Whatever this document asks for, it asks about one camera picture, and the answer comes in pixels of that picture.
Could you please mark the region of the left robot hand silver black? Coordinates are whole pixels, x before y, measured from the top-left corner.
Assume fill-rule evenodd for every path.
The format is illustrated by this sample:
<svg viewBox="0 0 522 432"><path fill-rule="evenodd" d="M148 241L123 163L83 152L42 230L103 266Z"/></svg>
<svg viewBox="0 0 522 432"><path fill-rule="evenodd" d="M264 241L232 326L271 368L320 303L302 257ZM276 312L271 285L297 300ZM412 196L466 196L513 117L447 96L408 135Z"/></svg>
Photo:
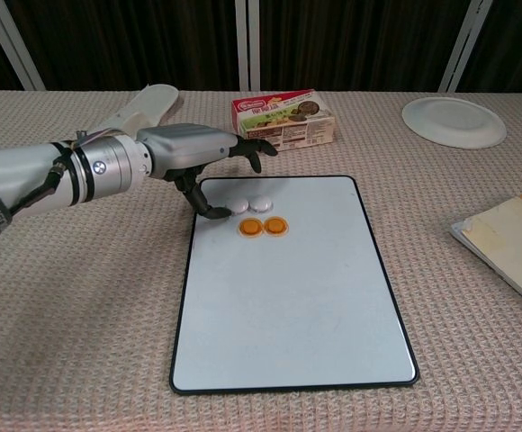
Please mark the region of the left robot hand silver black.
<svg viewBox="0 0 522 432"><path fill-rule="evenodd" d="M259 174L262 171L259 156L275 157L278 154L265 139L246 139L235 133L193 123L141 129L137 141L151 156L150 176L173 182L193 210L208 220L227 218L231 210L209 205L197 184L197 176L206 166L224 158L244 157Z"/></svg>

